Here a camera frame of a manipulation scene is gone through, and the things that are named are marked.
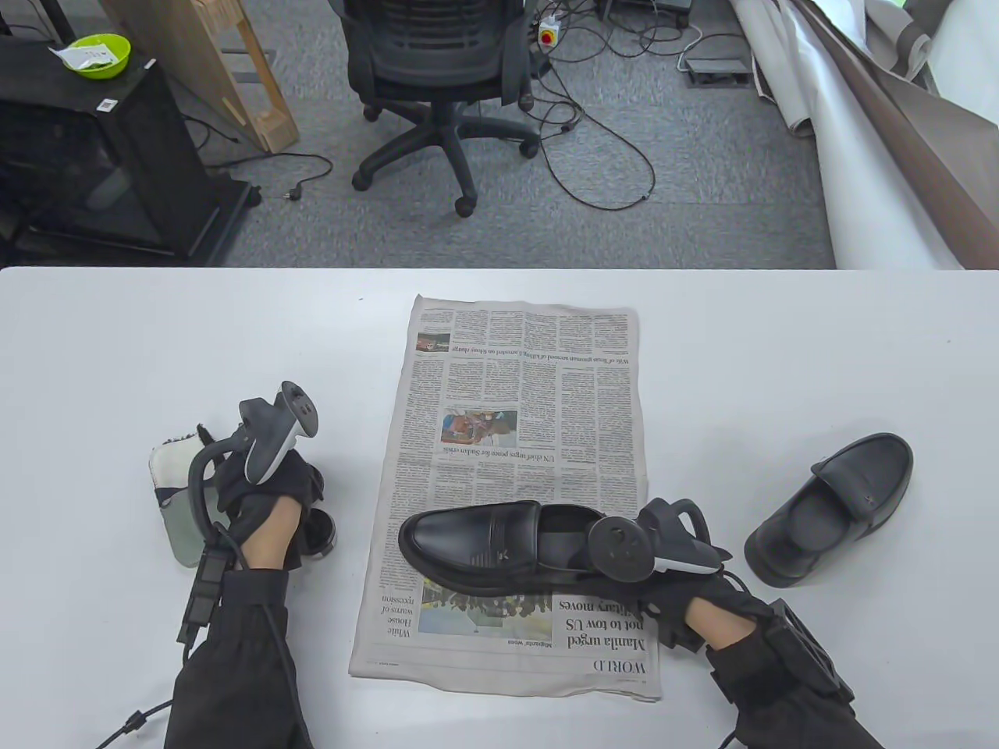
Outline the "person's left hand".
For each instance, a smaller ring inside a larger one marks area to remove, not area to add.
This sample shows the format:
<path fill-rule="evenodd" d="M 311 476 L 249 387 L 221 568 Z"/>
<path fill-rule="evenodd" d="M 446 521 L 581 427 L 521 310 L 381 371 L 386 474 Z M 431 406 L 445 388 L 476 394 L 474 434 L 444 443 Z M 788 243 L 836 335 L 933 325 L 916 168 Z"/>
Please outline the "person's left hand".
<path fill-rule="evenodd" d="M 240 549 L 246 570 L 299 570 L 315 554 L 310 540 L 329 539 L 331 521 L 307 529 L 313 505 L 321 502 L 325 479 L 317 467 L 290 450 L 274 474 L 254 485 L 246 478 L 247 454 L 233 453 L 212 479 L 219 513 L 228 518 L 228 538 Z"/>

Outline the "person's right hand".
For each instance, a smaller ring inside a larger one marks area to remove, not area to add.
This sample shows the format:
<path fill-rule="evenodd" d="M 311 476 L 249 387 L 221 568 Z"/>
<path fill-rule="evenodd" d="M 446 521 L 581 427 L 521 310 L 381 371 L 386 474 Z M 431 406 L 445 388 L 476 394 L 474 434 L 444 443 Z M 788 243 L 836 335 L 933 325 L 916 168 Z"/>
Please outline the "person's right hand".
<path fill-rule="evenodd" d="M 586 559 L 592 574 L 582 582 L 582 593 L 653 619 L 660 642 L 670 648 L 697 651 L 706 644 L 706 636 L 686 623 L 697 598 L 763 627 L 777 617 L 770 604 L 727 578 L 724 564 L 731 554 L 711 542 L 703 513 L 690 499 L 657 497 L 635 520 L 597 520 L 586 532 Z"/>

